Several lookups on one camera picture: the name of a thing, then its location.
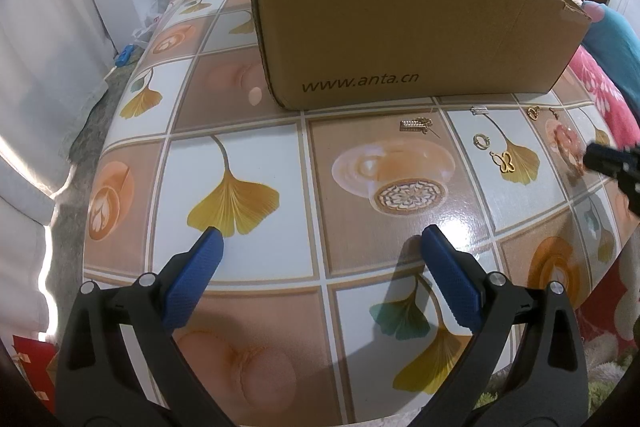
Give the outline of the blue pillow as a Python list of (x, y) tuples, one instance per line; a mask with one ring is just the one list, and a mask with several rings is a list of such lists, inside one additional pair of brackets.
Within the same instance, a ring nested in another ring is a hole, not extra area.
[(586, 0), (582, 9), (591, 18), (582, 46), (639, 117), (639, 37), (626, 18), (606, 4)]

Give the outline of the gold butterfly pendant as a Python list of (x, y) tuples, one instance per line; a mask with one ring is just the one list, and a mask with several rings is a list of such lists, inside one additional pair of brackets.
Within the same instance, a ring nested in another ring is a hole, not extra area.
[(515, 166), (513, 164), (512, 156), (508, 150), (505, 150), (500, 154), (491, 150), (489, 152), (489, 156), (494, 164), (498, 166), (501, 174), (514, 173)]

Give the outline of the brown cardboard box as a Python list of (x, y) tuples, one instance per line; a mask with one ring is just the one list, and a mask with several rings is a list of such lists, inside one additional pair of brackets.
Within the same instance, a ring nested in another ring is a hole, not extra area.
[(250, 0), (284, 108), (549, 91), (590, 19), (572, 0)]

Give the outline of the pink floral blanket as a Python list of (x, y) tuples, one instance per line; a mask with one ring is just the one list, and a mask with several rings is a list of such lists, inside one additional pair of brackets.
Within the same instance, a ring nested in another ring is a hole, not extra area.
[(620, 90), (608, 78), (593, 56), (578, 46), (568, 67), (589, 93), (619, 148), (639, 142), (640, 130)]

